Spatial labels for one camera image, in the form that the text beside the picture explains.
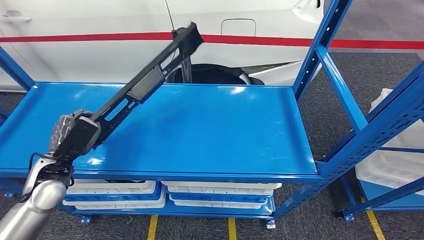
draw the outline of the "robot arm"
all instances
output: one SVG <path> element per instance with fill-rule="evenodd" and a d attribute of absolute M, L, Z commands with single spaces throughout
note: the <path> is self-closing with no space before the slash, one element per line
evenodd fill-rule
<path fill-rule="evenodd" d="M 54 126 L 49 153 L 33 153 L 30 158 L 31 164 L 35 155 L 40 157 L 30 167 L 22 201 L 0 221 L 0 240 L 38 239 L 53 210 L 64 200 L 67 188 L 73 184 L 73 161 L 101 145 L 202 43 L 195 23 L 180 28 L 178 34 L 174 34 L 173 42 L 96 113 L 80 109 L 62 115 Z M 122 102 L 126 102 L 125 106 L 106 120 Z"/>

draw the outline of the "white plastic tray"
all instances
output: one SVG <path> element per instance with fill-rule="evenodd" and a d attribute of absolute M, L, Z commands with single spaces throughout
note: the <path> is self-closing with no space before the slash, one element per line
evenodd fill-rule
<path fill-rule="evenodd" d="M 169 196 L 169 199 L 177 206 L 191 207 L 211 207 L 211 208 L 232 208 L 232 209 L 260 209 L 264 203 L 254 202 L 232 202 L 232 201 L 196 201 L 196 200 L 176 200 Z"/>
<path fill-rule="evenodd" d="M 391 167 L 382 159 L 380 152 L 383 151 L 375 151 L 355 166 L 356 177 L 359 180 L 397 189 L 422 177 L 402 168 Z M 424 190 L 417 194 L 424 196 Z"/>
<path fill-rule="evenodd" d="M 66 194 L 152 194 L 155 181 L 110 183 L 99 179 L 75 179 Z"/>
<path fill-rule="evenodd" d="M 172 193 L 272 195 L 281 183 L 162 181 Z"/>
<path fill-rule="evenodd" d="M 383 88 L 380 96 L 371 102 L 371 109 L 369 111 L 371 112 L 391 92 L 392 89 Z M 417 120 L 384 144 L 384 147 L 424 149 L 424 122 L 421 119 Z"/>
<path fill-rule="evenodd" d="M 165 190 L 162 189 L 158 200 L 145 201 L 65 201 L 63 205 L 75 206 L 78 210 L 99 209 L 158 209 L 165 206 Z"/>

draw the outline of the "lower shelf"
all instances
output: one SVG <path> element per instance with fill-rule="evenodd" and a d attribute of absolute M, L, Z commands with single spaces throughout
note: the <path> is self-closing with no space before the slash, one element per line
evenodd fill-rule
<path fill-rule="evenodd" d="M 359 186 L 367 200 L 390 192 L 393 188 L 381 186 L 367 181 L 359 181 Z M 424 196 L 411 194 L 398 200 L 372 209 L 373 211 L 424 211 Z"/>
<path fill-rule="evenodd" d="M 274 219 L 274 198 L 269 197 L 266 204 L 259 209 L 240 209 L 223 207 L 177 206 L 166 196 L 163 208 L 140 209 L 105 209 L 105 210 L 74 210 L 77 215 L 161 215 L 185 217 L 214 217 L 214 218 L 245 218 L 245 219 Z"/>

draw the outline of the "blue shelf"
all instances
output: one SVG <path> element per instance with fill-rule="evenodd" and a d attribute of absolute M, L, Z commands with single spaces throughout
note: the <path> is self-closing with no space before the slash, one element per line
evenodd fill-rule
<path fill-rule="evenodd" d="M 77 215 L 161 215 L 161 216 L 190 216 L 190 217 L 214 217 L 214 218 L 245 218 L 245 219 L 274 219 L 274 198 L 269 197 L 268 202 L 260 209 L 242 209 L 225 207 L 198 207 L 177 206 L 166 195 L 166 203 L 163 208 L 141 209 L 116 209 L 116 210 L 74 210 Z"/>
<path fill-rule="evenodd" d="M 0 128 L 0 173 L 25 177 L 31 153 L 47 152 L 60 115 L 96 111 L 122 86 L 37 82 Z M 320 179 L 293 89 L 275 86 L 165 84 L 73 164 L 80 179 Z"/>
<path fill-rule="evenodd" d="M 390 192 L 393 188 L 381 186 L 378 184 L 359 181 L 362 192 L 367 200 L 376 198 L 380 195 Z M 398 200 L 375 207 L 373 211 L 424 211 L 424 196 L 411 194 Z"/>

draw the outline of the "car door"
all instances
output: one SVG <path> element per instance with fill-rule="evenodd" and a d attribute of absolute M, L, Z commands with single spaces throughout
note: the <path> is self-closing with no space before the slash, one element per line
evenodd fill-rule
<path fill-rule="evenodd" d="M 219 43 L 205 43 L 193 64 L 226 67 L 279 66 L 250 74 L 265 84 L 292 85 L 309 46 L 277 43 L 279 38 L 312 39 L 323 18 L 323 0 L 167 0 L 175 26 L 197 24 Z M 244 43 L 254 39 L 255 43 Z"/>
<path fill-rule="evenodd" d="M 143 37 L 172 30 L 165 0 L 1 3 L 0 30 L 36 81 L 127 82 L 170 42 Z"/>

